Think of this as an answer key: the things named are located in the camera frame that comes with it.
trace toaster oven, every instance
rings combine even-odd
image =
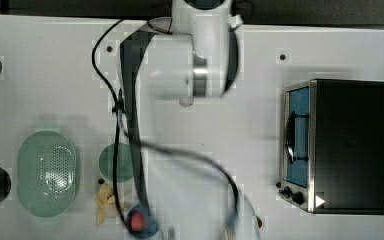
[[[315,214],[384,215],[384,82],[284,90],[282,199]]]

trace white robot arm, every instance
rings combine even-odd
[[[172,35],[139,30],[120,45],[127,128],[135,141],[158,143],[157,100],[219,97],[232,85],[239,48],[228,24],[230,6],[231,0],[174,0]],[[131,153],[138,197],[164,239],[220,239],[232,210],[226,181],[138,144],[131,144]],[[259,239],[254,210],[242,193],[233,239]]]

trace green colander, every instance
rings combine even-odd
[[[76,152],[64,136],[41,131],[24,141],[18,152],[17,195],[38,217],[64,212],[76,195]]]

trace oven knob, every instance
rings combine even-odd
[[[301,192],[293,193],[291,194],[291,197],[292,197],[292,201],[294,201],[298,205],[301,205],[304,203],[304,196],[302,195]]]
[[[289,198],[291,196],[292,191],[288,186],[286,186],[283,190],[279,190],[279,193],[283,194],[283,196],[285,196],[286,198]]]

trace white tabletop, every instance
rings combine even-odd
[[[0,16],[0,167],[13,183],[0,203],[0,239],[130,239],[116,219],[96,226],[93,200],[98,158],[113,142],[115,118],[108,90],[93,71],[91,51],[114,22]],[[116,49],[141,24],[123,22],[103,46]],[[236,88],[224,99],[195,100],[189,108],[158,104],[160,141],[220,160],[263,219],[262,239],[384,239],[384,216],[309,215],[281,200],[274,186],[282,89],[316,77],[384,80],[384,31],[243,26],[239,36]],[[98,54],[100,68],[118,86],[115,51],[103,47]],[[280,61],[280,54],[287,59]],[[23,141],[49,125],[58,126],[79,149],[81,185],[69,209],[41,219],[18,201],[16,163]]]

